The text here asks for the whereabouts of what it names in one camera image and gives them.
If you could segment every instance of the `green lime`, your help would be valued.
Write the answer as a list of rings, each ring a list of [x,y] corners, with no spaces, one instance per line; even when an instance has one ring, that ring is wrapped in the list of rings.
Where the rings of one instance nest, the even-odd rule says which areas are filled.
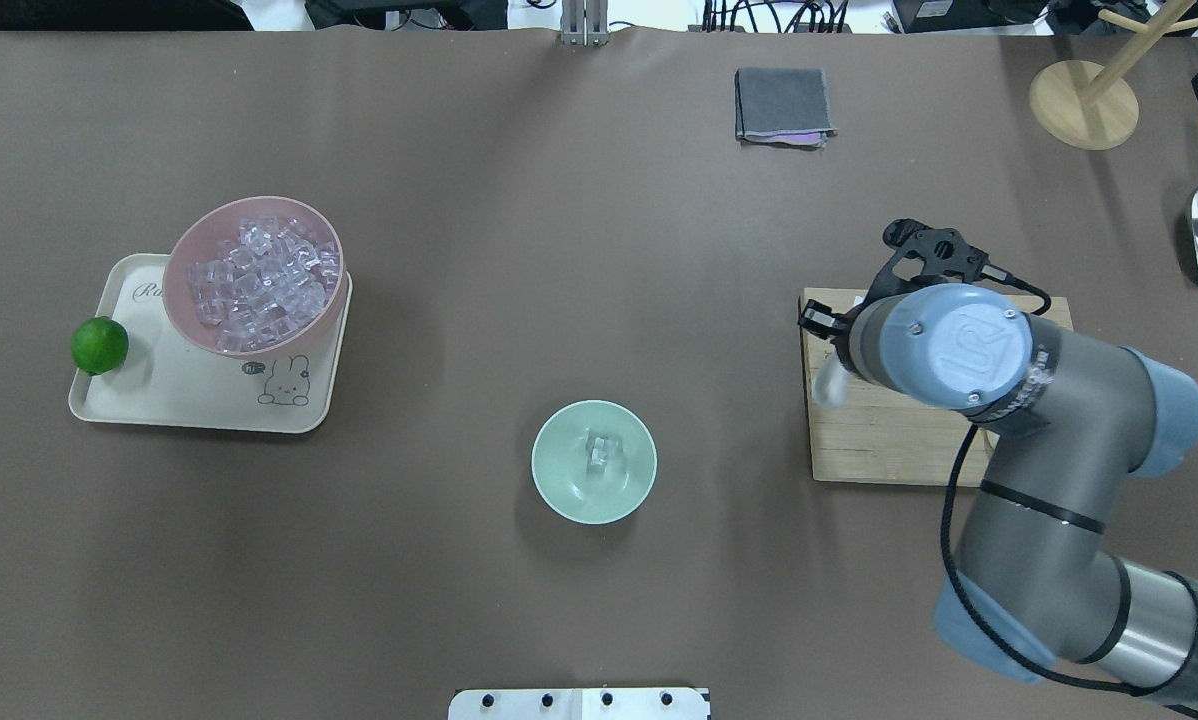
[[[74,331],[69,355],[84,373],[101,375],[123,364],[128,356],[128,331],[105,315],[92,317]]]

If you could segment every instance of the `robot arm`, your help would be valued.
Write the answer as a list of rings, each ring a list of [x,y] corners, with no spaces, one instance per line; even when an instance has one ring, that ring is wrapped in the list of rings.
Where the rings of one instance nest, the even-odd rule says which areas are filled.
[[[1015,278],[958,232],[898,220],[884,242],[895,255],[863,304],[837,315],[810,302],[800,325],[865,381],[1000,434],[954,553],[961,592],[946,581],[938,633],[1003,674],[1041,679],[970,605],[1045,674],[1057,657],[1096,664],[1129,694],[1198,710],[1198,580],[1099,550],[1124,480],[1167,473],[1198,441],[1198,386],[972,286]],[[904,258],[924,260],[908,282],[893,273]]]

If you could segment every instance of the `folded gray cloth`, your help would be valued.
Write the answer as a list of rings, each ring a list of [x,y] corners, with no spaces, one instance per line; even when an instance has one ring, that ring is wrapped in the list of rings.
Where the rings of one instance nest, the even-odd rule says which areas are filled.
[[[737,140],[819,147],[837,133],[819,68],[740,68],[736,92]]]

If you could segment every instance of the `pile of ice cubes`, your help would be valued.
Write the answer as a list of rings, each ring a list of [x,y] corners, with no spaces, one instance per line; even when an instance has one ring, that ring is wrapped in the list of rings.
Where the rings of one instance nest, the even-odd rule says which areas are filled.
[[[216,243],[218,256],[187,264],[198,319],[216,327],[223,352],[262,350],[314,322],[328,304],[341,259],[295,218],[258,214],[238,237]]]

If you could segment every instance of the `mint green bowl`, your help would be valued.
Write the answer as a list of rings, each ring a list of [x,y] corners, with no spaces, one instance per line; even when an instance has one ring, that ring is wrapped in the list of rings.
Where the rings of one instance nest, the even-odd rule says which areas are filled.
[[[575,524],[603,525],[635,512],[657,479],[657,446],[630,410],[605,400],[550,415],[532,443],[541,500]]]

